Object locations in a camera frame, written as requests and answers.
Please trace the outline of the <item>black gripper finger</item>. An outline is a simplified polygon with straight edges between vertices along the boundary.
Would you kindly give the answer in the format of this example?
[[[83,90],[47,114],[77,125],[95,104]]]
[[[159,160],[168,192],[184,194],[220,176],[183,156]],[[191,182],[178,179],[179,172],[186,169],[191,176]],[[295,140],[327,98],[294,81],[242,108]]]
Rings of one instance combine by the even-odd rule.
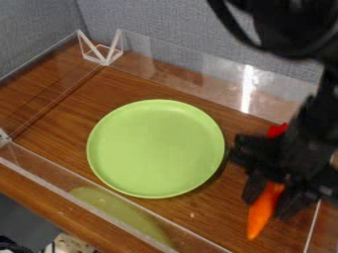
[[[267,186],[267,178],[260,172],[254,172],[247,179],[242,199],[247,205],[251,205],[260,194],[263,193]]]
[[[302,210],[313,206],[319,195],[311,191],[287,188],[279,197],[274,218],[286,220],[293,218]]]

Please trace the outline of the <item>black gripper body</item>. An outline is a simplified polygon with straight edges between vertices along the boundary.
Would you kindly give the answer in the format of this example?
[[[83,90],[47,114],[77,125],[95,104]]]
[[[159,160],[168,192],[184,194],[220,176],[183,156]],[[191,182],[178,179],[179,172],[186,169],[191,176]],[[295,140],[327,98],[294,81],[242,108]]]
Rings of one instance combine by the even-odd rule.
[[[331,164],[338,152],[338,100],[310,96],[287,124],[284,133],[235,136],[231,158],[250,176],[260,172],[267,183],[311,191],[338,201],[338,170]]]

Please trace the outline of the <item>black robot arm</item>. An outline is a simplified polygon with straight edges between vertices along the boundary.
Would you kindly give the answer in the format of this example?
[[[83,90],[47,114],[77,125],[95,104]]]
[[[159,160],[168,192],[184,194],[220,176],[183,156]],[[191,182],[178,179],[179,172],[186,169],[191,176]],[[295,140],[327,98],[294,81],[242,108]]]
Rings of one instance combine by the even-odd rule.
[[[319,200],[338,204],[338,0],[206,0],[220,24],[246,46],[286,59],[323,64],[317,93],[307,96],[286,130],[274,137],[238,134],[232,161],[246,168],[243,201],[270,181],[284,184],[272,210],[289,219]]]

